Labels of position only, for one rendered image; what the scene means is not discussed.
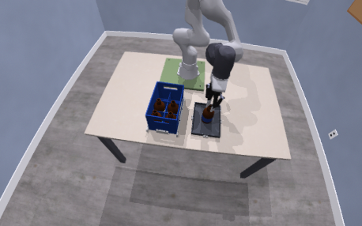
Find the brown glass bottle with blue label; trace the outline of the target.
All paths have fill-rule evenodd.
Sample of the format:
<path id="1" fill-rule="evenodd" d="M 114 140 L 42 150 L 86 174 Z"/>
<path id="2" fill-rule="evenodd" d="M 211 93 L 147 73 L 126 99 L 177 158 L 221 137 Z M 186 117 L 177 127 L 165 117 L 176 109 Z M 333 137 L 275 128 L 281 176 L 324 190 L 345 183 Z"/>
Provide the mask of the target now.
<path id="1" fill-rule="evenodd" d="M 213 119 L 214 111 L 210 112 L 211 107 L 212 107 L 212 105 L 209 105 L 202 112 L 202 121 L 204 123 L 211 123 L 211 121 Z"/>

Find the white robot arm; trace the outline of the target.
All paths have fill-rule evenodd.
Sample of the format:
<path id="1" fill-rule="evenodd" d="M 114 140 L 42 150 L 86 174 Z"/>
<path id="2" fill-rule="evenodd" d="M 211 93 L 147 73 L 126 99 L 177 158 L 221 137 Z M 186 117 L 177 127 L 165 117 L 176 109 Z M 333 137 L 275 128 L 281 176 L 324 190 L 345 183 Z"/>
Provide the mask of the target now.
<path id="1" fill-rule="evenodd" d="M 173 32 L 173 40 L 180 46 L 183 56 L 177 75 L 186 80 L 200 75 L 196 66 L 198 53 L 192 46 L 206 47 L 210 41 L 209 33 L 203 28 L 202 14 L 221 24 L 228 37 L 228 42 L 211 43 L 206 48 L 206 60 L 213 66 L 210 75 L 212 90 L 225 92 L 234 62 L 243 57 L 243 46 L 232 14 L 225 8 L 222 0 L 186 0 L 184 19 L 193 29 L 177 28 Z"/>

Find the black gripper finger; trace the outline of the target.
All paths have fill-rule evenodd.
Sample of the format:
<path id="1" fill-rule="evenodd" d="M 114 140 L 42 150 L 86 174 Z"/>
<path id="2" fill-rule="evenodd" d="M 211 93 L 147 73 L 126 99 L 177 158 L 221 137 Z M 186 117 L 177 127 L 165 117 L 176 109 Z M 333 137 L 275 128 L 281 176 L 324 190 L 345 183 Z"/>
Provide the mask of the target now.
<path id="1" fill-rule="evenodd" d="M 213 97 L 212 90 L 209 87 L 210 83 L 206 85 L 206 98 L 207 98 L 207 104 L 206 107 L 208 107 L 211 103 L 211 99 Z"/>
<path id="2" fill-rule="evenodd" d="M 219 98 L 219 100 L 218 100 L 218 96 L 216 96 L 216 93 L 214 92 L 214 93 L 213 93 L 213 105 L 212 105 L 212 107 L 211 107 L 211 109 L 210 109 L 210 112 L 214 111 L 215 107 L 218 107 L 218 106 L 221 104 L 221 102 L 222 102 L 223 99 L 225 99 L 225 97 L 223 97 L 222 95 L 220 95 L 220 98 Z M 218 100 L 218 101 L 217 101 L 217 100 Z"/>

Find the blue plastic crate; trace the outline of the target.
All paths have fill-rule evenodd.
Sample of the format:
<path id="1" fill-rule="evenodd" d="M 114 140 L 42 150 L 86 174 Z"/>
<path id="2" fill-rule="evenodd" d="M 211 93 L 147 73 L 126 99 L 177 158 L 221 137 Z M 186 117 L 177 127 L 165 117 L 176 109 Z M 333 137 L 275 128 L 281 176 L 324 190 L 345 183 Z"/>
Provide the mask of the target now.
<path id="1" fill-rule="evenodd" d="M 164 88 L 164 86 L 175 87 L 177 88 L 177 90 L 166 89 Z M 177 85 L 177 84 L 160 82 L 160 81 L 156 82 L 152 97 L 149 101 L 149 106 L 145 113 L 149 130 L 158 129 L 158 130 L 166 130 L 170 134 L 177 133 L 179 118 L 183 106 L 183 92 L 184 92 L 184 85 Z M 160 98 L 161 101 L 164 102 L 165 104 L 165 112 L 158 111 L 162 117 L 151 115 L 154 110 L 153 105 L 155 104 L 157 98 Z M 172 100 L 174 100 L 175 103 L 178 104 L 179 106 L 177 114 L 173 114 L 176 116 L 176 119 L 165 118 L 165 116 L 168 115 L 168 105 L 171 103 Z M 154 121 L 154 119 L 162 120 L 162 122 Z"/>

